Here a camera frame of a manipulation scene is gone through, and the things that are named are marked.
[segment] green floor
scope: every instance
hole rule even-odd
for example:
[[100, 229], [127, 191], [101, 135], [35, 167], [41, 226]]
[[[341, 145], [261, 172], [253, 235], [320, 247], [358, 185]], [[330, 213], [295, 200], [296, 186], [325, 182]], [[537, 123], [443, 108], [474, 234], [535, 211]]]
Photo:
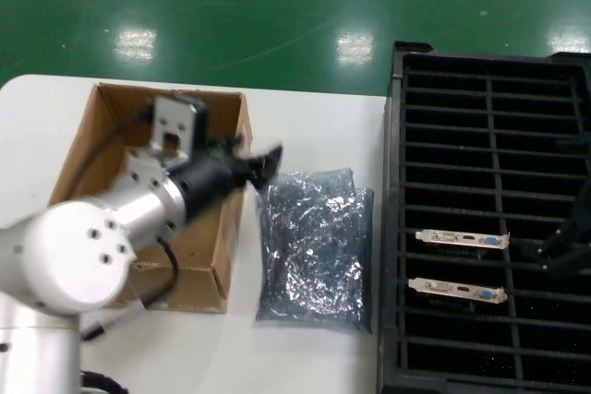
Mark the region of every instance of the green floor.
[[591, 0], [0, 0], [0, 85], [25, 73], [383, 95], [395, 40], [591, 50]]

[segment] cardboard box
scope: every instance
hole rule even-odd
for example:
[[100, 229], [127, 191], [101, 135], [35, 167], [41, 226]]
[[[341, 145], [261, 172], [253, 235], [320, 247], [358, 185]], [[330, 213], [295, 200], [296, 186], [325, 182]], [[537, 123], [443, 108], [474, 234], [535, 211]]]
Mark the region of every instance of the cardboard box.
[[[182, 92], [204, 101], [210, 108], [210, 137], [242, 134], [245, 142], [240, 155], [248, 155], [252, 133], [244, 94], [99, 84], [90, 94], [50, 205], [66, 197], [74, 175], [94, 146], [126, 119], [145, 109], [157, 96], [170, 95], [171, 92]], [[150, 136], [151, 126], [140, 124], [111, 143], [89, 168], [75, 195], [95, 195], [109, 188], [125, 169], [126, 151], [145, 146]], [[180, 268], [178, 285], [160, 308], [225, 312], [243, 201], [243, 193], [235, 191], [220, 208], [192, 221], [174, 239], [172, 248]], [[131, 302], [136, 300], [138, 293], [145, 294], [160, 287], [171, 273], [170, 261], [161, 246], [143, 249], [132, 265], [127, 287], [116, 304]]]

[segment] clear plastic bag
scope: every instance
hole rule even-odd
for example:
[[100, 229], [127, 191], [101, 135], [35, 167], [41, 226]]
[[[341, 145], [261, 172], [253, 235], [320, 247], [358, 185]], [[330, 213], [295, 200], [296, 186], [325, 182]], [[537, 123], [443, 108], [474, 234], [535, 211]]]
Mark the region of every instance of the clear plastic bag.
[[370, 332], [373, 198], [354, 189], [350, 170], [282, 174], [261, 193], [257, 320]]

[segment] black plastic tray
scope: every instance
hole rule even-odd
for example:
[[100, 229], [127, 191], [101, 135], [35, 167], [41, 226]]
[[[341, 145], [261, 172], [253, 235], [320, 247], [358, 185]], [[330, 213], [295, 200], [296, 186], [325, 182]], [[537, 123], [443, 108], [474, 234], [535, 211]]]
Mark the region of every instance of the black plastic tray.
[[[397, 42], [386, 104], [378, 392], [591, 392], [591, 272], [555, 281], [511, 246], [450, 253], [422, 229], [543, 240], [591, 171], [589, 56], [439, 54]], [[407, 279], [504, 287], [446, 305]]]

